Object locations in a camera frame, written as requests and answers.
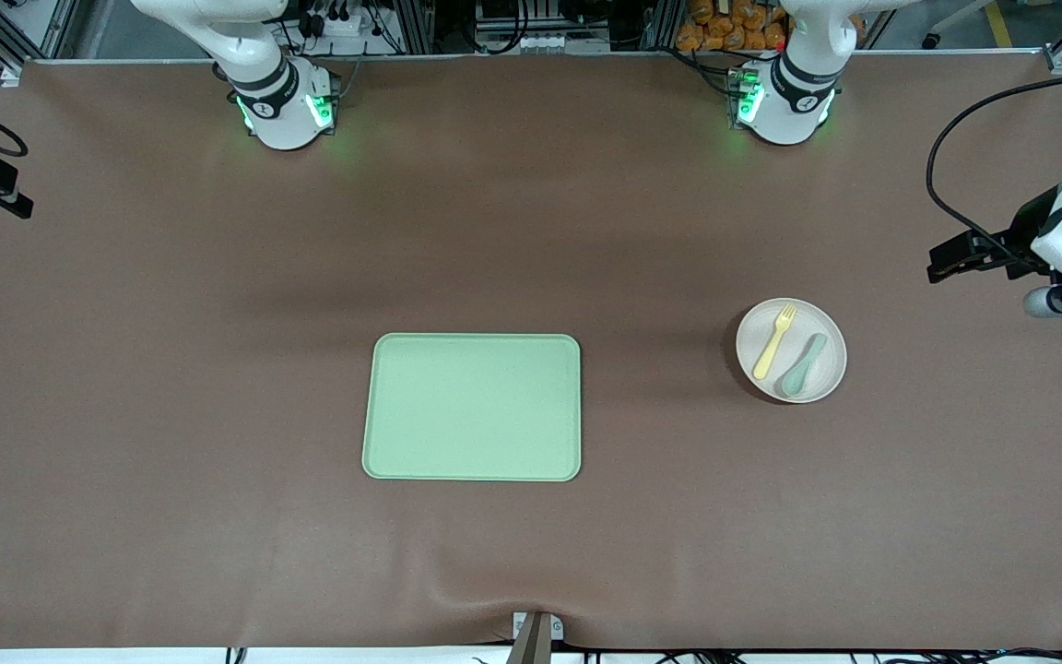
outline yellow fork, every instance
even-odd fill
[[[768,370],[772,369],[772,358],[776,357],[776,346],[781,344],[781,337],[785,337],[789,325],[793,323],[793,316],[796,316],[795,305],[785,305],[776,320],[772,321],[772,337],[765,346],[765,352],[759,355],[756,365],[753,369],[753,378],[763,381],[768,375]]]

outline round plate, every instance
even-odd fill
[[[793,316],[793,323],[789,325],[776,348],[770,373],[763,381],[758,381],[751,373],[772,336],[772,321],[776,320],[785,305],[791,304],[798,307],[798,313]],[[809,368],[805,387],[796,395],[783,394],[781,378],[798,364],[809,346],[809,338],[816,333],[826,336],[826,345]],[[846,343],[842,340],[842,331],[839,331],[838,325],[821,308],[792,297],[766,300],[744,314],[737,328],[737,358],[754,386],[767,395],[789,403],[810,403],[830,394],[846,373]]]

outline brown table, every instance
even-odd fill
[[[1062,647],[1062,321],[961,231],[937,131],[1038,55],[862,56],[765,146],[666,58],[365,64],[276,154],[206,66],[31,65],[0,93],[35,218],[0,214],[0,647]],[[1062,87],[955,132],[988,227],[1062,176]],[[847,338],[828,399],[759,398],[734,324]],[[389,331],[568,333],[563,484],[360,466]]]

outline green tray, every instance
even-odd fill
[[[378,479],[575,478],[581,346],[566,335],[380,337],[363,471]]]

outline fork handle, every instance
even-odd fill
[[[753,378],[763,381],[768,377],[768,370],[772,369],[772,358],[776,357],[776,346],[781,344],[781,337],[785,337],[786,329],[774,329],[772,337],[765,346],[765,352],[759,354],[756,365],[753,368]]]

